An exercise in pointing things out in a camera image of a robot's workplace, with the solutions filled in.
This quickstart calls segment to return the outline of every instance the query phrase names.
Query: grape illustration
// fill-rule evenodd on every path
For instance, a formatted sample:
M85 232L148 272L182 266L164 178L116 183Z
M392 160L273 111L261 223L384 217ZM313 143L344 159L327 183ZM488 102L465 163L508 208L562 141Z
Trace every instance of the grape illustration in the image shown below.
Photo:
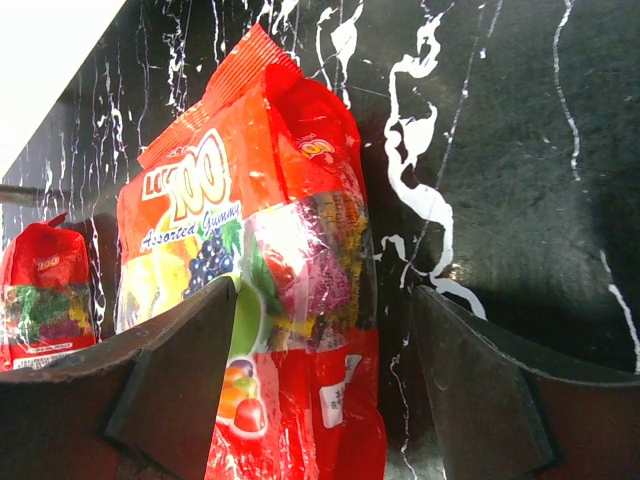
M197 258L191 259L191 261L189 262L189 271L191 272L191 275L197 272L199 268L200 260L198 260Z
M211 248L215 253L218 253L222 250L222 238L220 236L214 236L211 241Z
M220 261L220 273L229 273L231 270L233 270L233 260L229 255L225 255Z
M205 240L200 251L202 252L202 256L204 258L211 257L211 254L213 253L213 245L211 244L211 241Z
M187 299L216 277L233 271L233 251L224 246L222 230L213 230L211 238L202 243L196 258L189 262L191 278L189 286L182 292L182 298Z

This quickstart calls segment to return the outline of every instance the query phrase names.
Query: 100 logo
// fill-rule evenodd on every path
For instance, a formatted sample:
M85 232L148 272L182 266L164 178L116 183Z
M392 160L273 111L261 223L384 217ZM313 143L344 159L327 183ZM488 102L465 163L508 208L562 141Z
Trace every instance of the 100 logo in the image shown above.
M144 176L142 200L169 195L171 223L200 215L205 200L213 205L228 203L231 176L227 153L214 128L204 134L198 146L184 149L180 163L158 167Z

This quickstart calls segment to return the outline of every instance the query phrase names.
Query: assorted gummy bag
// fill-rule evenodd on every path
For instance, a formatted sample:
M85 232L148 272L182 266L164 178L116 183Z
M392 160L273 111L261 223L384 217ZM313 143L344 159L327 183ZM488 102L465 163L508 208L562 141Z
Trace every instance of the assorted gummy bag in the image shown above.
M89 260L82 235L56 228L66 214L29 225L0 266L0 372L41 368L95 344Z
M117 331L220 276L238 289L206 478L381 479L376 279L344 105L255 26L138 161L118 199Z

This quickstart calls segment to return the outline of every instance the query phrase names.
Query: green apple illustration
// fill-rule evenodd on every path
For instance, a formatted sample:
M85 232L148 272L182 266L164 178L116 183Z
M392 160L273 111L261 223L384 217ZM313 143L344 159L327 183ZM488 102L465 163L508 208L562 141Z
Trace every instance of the green apple illustration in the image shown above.
M257 290L250 283L243 281L240 275L224 276L232 278L238 292L229 358L244 357L251 353L260 335L264 306Z

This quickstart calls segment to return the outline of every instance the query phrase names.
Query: gummy candy package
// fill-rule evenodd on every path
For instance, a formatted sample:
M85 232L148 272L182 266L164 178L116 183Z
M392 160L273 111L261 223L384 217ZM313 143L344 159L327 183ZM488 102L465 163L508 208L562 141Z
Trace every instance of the gummy candy package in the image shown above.
M81 234L56 228L66 214L29 225L0 265L0 372L41 368L95 344L89 260Z
M205 478L382 479L372 240L342 102L254 26L138 161L118 198L117 332L220 276L238 290Z

